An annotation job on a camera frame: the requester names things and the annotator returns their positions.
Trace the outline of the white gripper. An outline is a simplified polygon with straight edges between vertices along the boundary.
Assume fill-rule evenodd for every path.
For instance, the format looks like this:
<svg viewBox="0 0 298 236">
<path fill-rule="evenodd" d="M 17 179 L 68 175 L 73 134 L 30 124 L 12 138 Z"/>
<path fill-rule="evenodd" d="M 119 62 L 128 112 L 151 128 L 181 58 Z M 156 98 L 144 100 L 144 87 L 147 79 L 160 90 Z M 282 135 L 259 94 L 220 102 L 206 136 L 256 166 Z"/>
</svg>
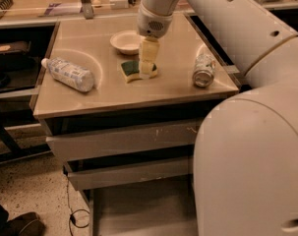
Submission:
<svg viewBox="0 0 298 236">
<path fill-rule="evenodd" d="M 138 33 L 147 36 L 142 39 L 139 49 L 139 76 L 141 79 L 150 79 L 153 74 L 153 62 L 159 50 L 157 38 L 165 36 L 172 22 L 173 16 L 160 16 L 140 5 L 137 25 Z"/>
</svg>

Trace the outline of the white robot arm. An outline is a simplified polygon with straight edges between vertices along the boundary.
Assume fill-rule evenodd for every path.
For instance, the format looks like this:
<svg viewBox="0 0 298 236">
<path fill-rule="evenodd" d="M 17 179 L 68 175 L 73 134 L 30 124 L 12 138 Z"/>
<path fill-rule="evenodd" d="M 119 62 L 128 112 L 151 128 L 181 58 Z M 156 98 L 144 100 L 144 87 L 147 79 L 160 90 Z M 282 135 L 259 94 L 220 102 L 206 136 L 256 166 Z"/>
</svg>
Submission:
<svg viewBox="0 0 298 236">
<path fill-rule="evenodd" d="M 219 103 L 195 143 L 199 236 L 298 236 L 298 32 L 254 0 L 187 0 L 250 88 Z M 178 0 L 142 0 L 162 37 Z"/>
</svg>

